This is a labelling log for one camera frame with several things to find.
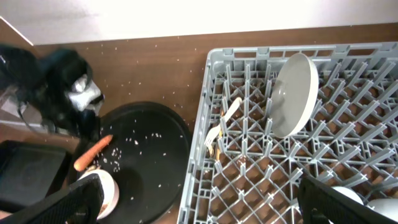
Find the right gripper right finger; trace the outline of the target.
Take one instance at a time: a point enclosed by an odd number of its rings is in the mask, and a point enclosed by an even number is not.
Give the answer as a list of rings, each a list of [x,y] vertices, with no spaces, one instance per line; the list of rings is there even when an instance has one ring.
[[[303,224],[397,224],[313,177],[301,180],[298,204]]]

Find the white plastic fork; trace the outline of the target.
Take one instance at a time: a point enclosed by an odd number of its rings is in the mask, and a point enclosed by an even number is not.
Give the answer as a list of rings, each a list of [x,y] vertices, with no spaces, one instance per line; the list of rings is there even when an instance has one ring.
[[[226,132],[226,123],[229,121],[229,119],[234,115],[236,110],[240,107],[240,104],[242,103],[242,98],[237,97],[231,106],[228,108],[227,112],[220,118],[220,123],[219,125],[215,126],[214,128],[211,128],[205,138],[204,145],[210,149],[212,148],[212,142],[216,139],[216,137],[219,136],[220,131],[223,133]]]

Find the pink bowl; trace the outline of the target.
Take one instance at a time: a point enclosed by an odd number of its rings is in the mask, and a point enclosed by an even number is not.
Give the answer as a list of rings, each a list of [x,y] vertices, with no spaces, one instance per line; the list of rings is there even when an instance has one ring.
[[[97,219],[104,219],[116,208],[116,205],[118,204],[119,186],[111,174],[102,169],[95,169],[85,172],[78,180],[89,176],[90,174],[98,174],[101,181],[104,192],[104,200]]]

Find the white cup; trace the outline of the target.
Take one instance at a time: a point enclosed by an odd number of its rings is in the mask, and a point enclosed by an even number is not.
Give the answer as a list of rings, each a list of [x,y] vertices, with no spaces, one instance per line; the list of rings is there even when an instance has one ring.
[[[359,197],[359,195],[354,192],[353,190],[346,188],[346,187],[340,187],[340,186],[335,186],[333,187],[334,190],[338,191],[339,193],[343,194],[344,196],[354,200],[355,202],[358,202],[361,205],[364,205],[363,201]]]

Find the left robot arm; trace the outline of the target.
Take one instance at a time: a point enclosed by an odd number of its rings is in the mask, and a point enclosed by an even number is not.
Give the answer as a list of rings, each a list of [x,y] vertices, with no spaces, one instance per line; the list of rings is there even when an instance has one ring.
[[[22,105],[35,108],[50,134],[87,140],[100,137],[99,108],[104,95],[93,81],[90,64],[72,49],[37,58],[28,50],[1,45],[1,89],[16,88],[17,114]]]

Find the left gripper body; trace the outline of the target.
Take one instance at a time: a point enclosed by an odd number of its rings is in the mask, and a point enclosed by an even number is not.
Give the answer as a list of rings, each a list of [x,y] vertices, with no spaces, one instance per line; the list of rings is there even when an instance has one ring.
[[[104,94],[97,84],[84,74],[62,93],[64,105],[53,122],[55,132],[85,139],[98,138],[100,108]]]

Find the blue cup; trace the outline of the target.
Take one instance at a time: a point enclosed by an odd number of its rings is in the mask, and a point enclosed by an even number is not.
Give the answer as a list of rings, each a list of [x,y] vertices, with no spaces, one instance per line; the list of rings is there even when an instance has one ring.
[[[368,203],[368,206],[381,215],[384,215],[395,222],[398,221],[398,199],[397,198],[383,198],[375,199]]]

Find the grey plate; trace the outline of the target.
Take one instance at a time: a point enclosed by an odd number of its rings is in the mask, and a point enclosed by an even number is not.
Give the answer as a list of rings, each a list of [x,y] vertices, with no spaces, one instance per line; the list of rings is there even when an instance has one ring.
[[[318,70],[302,53],[281,68],[271,94],[271,130],[278,138],[297,134],[310,119],[318,95]]]

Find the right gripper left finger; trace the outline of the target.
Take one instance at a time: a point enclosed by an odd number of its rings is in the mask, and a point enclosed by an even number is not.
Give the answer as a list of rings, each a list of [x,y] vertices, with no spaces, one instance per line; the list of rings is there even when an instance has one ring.
[[[100,177],[90,174],[42,201],[1,219],[1,223],[96,223],[103,202]]]

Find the orange carrot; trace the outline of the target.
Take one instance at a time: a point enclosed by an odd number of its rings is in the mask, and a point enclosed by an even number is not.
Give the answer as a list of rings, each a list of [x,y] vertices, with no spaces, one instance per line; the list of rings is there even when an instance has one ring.
[[[111,134],[100,139],[75,161],[73,165],[74,169],[78,172],[83,171],[93,161],[95,156],[112,141],[112,139],[113,135]]]

